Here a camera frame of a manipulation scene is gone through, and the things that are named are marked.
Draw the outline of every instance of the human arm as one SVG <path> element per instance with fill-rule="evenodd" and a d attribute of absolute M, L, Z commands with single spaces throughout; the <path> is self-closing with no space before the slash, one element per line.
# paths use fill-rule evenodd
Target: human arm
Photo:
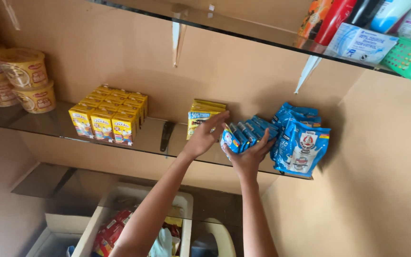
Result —
<path fill-rule="evenodd" d="M 268 142 L 269 129 L 256 145 L 242 154 L 235 154 L 224 144 L 223 150 L 230 157 L 237 172 L 242 189 L 243 201 L 243 252 L 249 257 L 276 257 L 277 250 L 271 237 L 269 225 L 259 197 L 256 180 L 258 167 L 274 141 Z"/>
<path fill-rule="evenodd" d="M 191 162 L 205 153 L 223 132 L 229 112 L 213 116 L 195 130 L 185 148 L 151 189 L 118 238 L 111 257 L 147 257 Z"/>

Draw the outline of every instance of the store shelf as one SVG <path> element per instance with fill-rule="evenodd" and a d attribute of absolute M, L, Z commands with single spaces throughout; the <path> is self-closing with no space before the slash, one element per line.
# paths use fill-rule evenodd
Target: store shelf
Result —
<path fill-rule="evenodd" d="M 168 157 L 177 157 L 187 143 L 187 126 L 176 124 L 169 140 L 167 150 L 165 152 L 160 151 L 161 136 L 165 121 L 152 118 L 147 118 L 142 129 L 138 131 L 134 139 L 134 146 L 109 143 L 78 136 L 68 113 L 68 110 L 73 105 L 74 104 L 71 103 L 57 102 L 57 107 L 53 111 L 45 114 L 29 114 L 24 111 L 20 105 L 0 108 L 0 127 Z M 221 150 L 219 143 L 215 143 L 209 151 L 198 157 L 195 161 L 229 167 L 232 166 L 231 162 Z M 274 162 L 270 158 L 266 158 L 261 162 L 259 171 L 294 178 L 313 179 L 288 175 L 275 170 L 273 166 Z"/>
<path fill-rule="evenodd" d="M 126 183 L 151 188 L 156 181 L 40 163 L 22 178 L 12 193 L 46 199 L 48 213 L 90 216 L 97 206 L 135 210 L 134 206 L 140 203 L 138 199 L 102 201 L 116 186 Z M 192 220 L 214 218 L 224 225 L 242 227 L 241 195 L 184 185 L 179 191 L 193 196 Z M 168 216 L 186 218 L 175 211 L 171 211 Z"/>
<path fill-rule="evenodd" d="M 333 57 L 324 54 L 326 47 L 313 40 L 299 37 L 296 33 L 281 28 L 267 26 L 238 18 L 232 18 L 210 11 L 194 9 L 185 4 L 172 3 L 163 0 L 87 0 L 88 2 L 107 5 L 113 8 L 128 10 L 151 17 L 171 20 L 237 38 L 248 39 L 262 44 L 288 49 L 303 54 L 319 56 L 325 59 L 350 64 L 365 69 L 400 76 L 387 67 L 379 64 L 359 62 L 345 57 Z"/>

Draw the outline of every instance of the red bottle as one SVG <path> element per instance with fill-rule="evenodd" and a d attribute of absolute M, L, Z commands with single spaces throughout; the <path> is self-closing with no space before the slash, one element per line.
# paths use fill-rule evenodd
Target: red bottle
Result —
<path fill-rule="evenodd" d="M 344 22 L 356 4 L 357 0 L 334 0 L 328 14 L 324 18 L 320 31 L 318 31 L 315 42 L 327 46 L 333 39 L 340 24 Z"/>

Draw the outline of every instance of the white box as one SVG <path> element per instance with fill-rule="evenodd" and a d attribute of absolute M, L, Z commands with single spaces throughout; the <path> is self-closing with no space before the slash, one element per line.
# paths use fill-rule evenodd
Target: white box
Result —
<path fill-rule="evenodd" d="M 342 23 L 324 54 L 378 64 L 398 40 L 397 37 Z"/>
<path fill-rule="evenodd" d="M 143 187 L 128 183 L 117 183 L 106 196 L 104 196 L 99 206 L 94 211 L 90 222 L 88 223 L 83 236 L 77 243 L 74 254 L 72 257 L 89 257 L 93 250 L 93 242 L 98 233 L 100 225 L 109 220 L 115 211 L 108 207 L 111 206 L 114 199 L 117 197 L 125 196 L 132 197 L 137 202 L 142 202 L 145 196 L 148 195 L 152 188 Z M 172 206 L 181 207 L 183 212 L 183 225 L 182 225 L 182 238 L 180 243 L 180 257 L 190 256 L 190 241 L 191 241 L 191 225 L 193 218 L 193 196 L 188 193 L 177 192 L 177 195 L 172 202 Z"/>
<path fill-rule="evenodd" d="M 69 246 L 75 246 L 90 217 L 45 214 L 47 228 L 37 238 L 26 257 L 65 257 Z"/>

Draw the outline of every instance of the green plastic basket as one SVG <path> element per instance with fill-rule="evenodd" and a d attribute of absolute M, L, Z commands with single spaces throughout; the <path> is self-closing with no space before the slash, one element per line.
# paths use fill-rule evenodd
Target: green plastic basket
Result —
<path fill-rule="evenodd" d="M 411 39 L 399 38 L 397 44 L 380 62 L 407 79 L 411 79 Z"/>

